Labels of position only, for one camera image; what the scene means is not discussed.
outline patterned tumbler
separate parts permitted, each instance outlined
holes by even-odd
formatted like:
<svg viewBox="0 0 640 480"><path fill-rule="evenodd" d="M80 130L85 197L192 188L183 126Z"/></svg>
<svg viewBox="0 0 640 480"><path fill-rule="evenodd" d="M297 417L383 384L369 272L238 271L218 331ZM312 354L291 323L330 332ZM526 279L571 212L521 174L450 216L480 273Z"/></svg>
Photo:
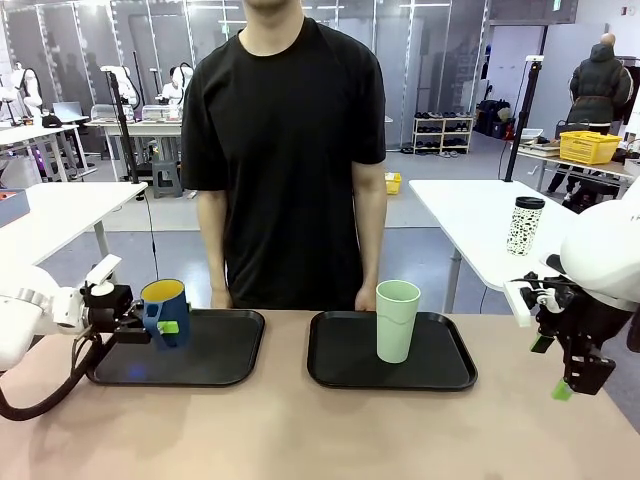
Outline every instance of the patterned tumbler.
<svg viewBox="0 0 640 480"><path fill-rule="evenodd" d="M538 228L544 200L536 197L516 198L516 208L513 210L507 251L512 255L526 255L531 250L533 238Z"/></svg>

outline cup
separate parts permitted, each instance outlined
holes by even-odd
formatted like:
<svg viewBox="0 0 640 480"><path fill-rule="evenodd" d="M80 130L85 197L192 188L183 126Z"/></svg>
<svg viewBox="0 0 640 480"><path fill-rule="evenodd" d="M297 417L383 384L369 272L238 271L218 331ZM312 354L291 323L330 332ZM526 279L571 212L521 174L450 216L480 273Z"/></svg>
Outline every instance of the cup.
<svg viewBox="0 0 640 480"><path fill-rule="evenodd" d="M507 252L524 256L533 246L533 239L538 229L544 200L537 197L518 197L511 217Z"/></svg>
<svg viewBox="0 0 640 480"><path fill-rule="evenodd" d="M402 280L388 280L376 288L377 341L380 360L402 363L409 356L420 289Z"/></svg>
<svg viewBox="0 0 640 480"><path fill-rule="evenodd" d="M142 324L161 350L184 345L189 338L189 304L179 280L158 280L142 289Z"/></svg>

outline gray box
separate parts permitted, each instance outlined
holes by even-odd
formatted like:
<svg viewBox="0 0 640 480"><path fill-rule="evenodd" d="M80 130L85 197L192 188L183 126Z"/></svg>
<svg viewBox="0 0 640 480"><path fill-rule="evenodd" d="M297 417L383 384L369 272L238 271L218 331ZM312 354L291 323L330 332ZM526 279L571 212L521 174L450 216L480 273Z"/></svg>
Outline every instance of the gray box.
<svg viewBox="0 0 640 480"><path fill-rule="evenodd" d="M0 228L31 211L27 192L22 189L0 188Z"/></svg>

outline yellow basket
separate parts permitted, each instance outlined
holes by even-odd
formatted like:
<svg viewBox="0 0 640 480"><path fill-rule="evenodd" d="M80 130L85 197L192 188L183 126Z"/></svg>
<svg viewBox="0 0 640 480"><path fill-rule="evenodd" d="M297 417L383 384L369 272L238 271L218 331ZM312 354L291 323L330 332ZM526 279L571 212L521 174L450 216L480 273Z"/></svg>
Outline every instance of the yellow basket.
<svg viewBox="0 0 640 480"><path fill-rule="evenodd" d="M622 140L597 132L565 132L560 137L560 158L587 165L609 163Z"/></svg>
<svg viewBox="0 0 640 480"><path fill-rule="evenodd" d="M402 183L402 177L399 173L385 173L385 180L387 181L387 194L397 195L400 192L400 184Z"/></svg>

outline light green tumbler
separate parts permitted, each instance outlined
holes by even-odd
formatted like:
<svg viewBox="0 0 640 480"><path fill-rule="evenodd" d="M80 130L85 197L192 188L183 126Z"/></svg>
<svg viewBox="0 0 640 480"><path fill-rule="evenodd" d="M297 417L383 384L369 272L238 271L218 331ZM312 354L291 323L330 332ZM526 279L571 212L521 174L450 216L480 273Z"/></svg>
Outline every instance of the light green tumbler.
<svg viewBox="0 0 640 480"><path fill-rule="evenodd" d="M376 297L378 357L388 363L402 363L409 356L420 289L402 280L388 280L378 285Z"/></svg>

